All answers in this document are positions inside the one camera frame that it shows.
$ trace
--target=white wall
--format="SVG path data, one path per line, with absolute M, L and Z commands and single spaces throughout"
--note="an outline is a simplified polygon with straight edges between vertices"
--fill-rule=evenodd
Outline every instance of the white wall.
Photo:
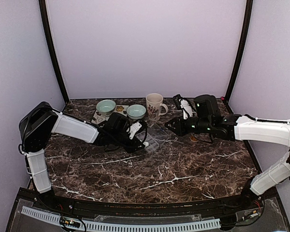
M 290 118 L 290 0 L 254 1 L 245 52 L 230 101 L 236 113 Z M 287 149 L 252 142 L 263 170 Z M 290 220 L 290 181 L 277 187 Z
M 18 123 L 41 101 L 64 102 L 47 50 L 37 0 L 0 0 L 0 232 L 29 176 Z
M 245 0 L 48 0 L 69 97 L 225 94 Z

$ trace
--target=brown marble surface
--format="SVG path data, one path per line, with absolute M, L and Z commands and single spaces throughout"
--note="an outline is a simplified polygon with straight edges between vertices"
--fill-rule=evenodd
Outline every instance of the brown marble surface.
M 145 105 L 144 99 L 115 101 Z M 64 112 L 91 121 L 98 102 L 71 100 Z M 161 117 L 160 126 L 181 115 L 171 99 L 164 103 L 169 112 Z M 218 104 L 226 114 L 223 103 Z M 45 156 L 56 195 L 110 203 L 189 202 L 239 194 L 257 174 L 243 142 L 194 143 L 189 135 L 177 137 L 165 130 L 168 142 L 151 154 L 144 150 L 127 154 L 122 148 L 105 153 L 103 147 L 54 134 Z

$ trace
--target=ceramic mug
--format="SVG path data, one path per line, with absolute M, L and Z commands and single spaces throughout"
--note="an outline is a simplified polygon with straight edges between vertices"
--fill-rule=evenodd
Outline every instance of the ceramic mug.
M 146 96 L 147 113 L 150 120 L 158 121 L 160 116 L 165 115 L 169 108 L 166 104 L 163 104 L 163 96 L 158 93 L 151 93 Z

